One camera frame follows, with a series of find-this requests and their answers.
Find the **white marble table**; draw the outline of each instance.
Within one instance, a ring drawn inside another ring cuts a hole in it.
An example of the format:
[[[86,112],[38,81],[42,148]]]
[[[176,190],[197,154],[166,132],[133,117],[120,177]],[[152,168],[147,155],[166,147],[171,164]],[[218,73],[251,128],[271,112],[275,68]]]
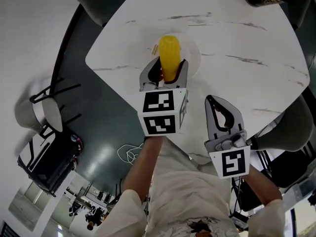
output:
[[[253,8],[245,0],[126,0],[94,43],[87,65],[137,109],[139,75],[151,47],[172,32],[193,39],[202,54],[198,73],[188,80],[182,131],[169,136],[191,156],[207,155],[207,95],[235,105],[250,137],[309,84],[301,47],[280,6]]]

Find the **dark floor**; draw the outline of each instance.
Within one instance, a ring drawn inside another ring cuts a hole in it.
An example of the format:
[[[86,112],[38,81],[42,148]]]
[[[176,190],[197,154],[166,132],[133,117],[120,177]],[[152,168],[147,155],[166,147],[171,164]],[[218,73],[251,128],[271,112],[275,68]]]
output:
[[[297,30],[308,66],[316,52],[316,6],[312,4],[303,26]],[[144,134],[136,111],[102,81],[85,63],[85,57],[102,31],[84,12],[81,16],[59,72],[63,81],[58,88],[81,83],[80,88],[56,97],[58,104],[65,104],[63,121],[81,113],[69,124],[84,143],[76,171],[93,182],[93,186],[114,193],[115,184],[124,178],[131,165],[122,162],[117,149],[124,144],[140,145]],[[311,70],[311,86],[316,95],[316,68]]]

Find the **gray fabric chair back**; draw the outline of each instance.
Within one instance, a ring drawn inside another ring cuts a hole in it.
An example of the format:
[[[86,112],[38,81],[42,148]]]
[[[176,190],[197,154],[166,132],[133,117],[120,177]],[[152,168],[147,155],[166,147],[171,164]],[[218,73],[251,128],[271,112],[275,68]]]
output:
[[[15,107],[15,119],[21,127],[34,130],[37,133],[42,131],[42,126],[35,115],[33,104],[29,99],[25,99],[17,104]]]
[[[298,151],[309,141],[312,131],[313,117],[301,95],[286,109],[273,130],[256,138],[258,150]]]

